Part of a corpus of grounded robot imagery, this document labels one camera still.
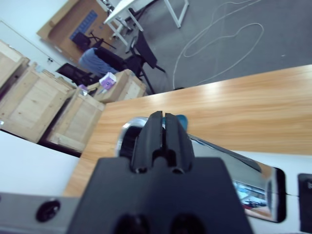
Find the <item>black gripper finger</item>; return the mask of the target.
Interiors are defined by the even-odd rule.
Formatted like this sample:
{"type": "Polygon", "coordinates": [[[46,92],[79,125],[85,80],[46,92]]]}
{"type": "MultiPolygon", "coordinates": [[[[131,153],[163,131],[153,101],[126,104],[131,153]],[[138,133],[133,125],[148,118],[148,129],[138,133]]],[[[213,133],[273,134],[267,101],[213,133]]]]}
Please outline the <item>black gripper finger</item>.
{"type": "Polygon", "coordinates": [[[134,173],[146,173],[153,167],[154,158],[161,152],[162,118],[162,111],[152,113],[136,138],[130,166],[134,173]]]}
{"type": "Polygon", "coordinates": [[[177,116],[165,114],[165,157],[175,174],[188,173],[195,158],[191,140],[177,116]]]}

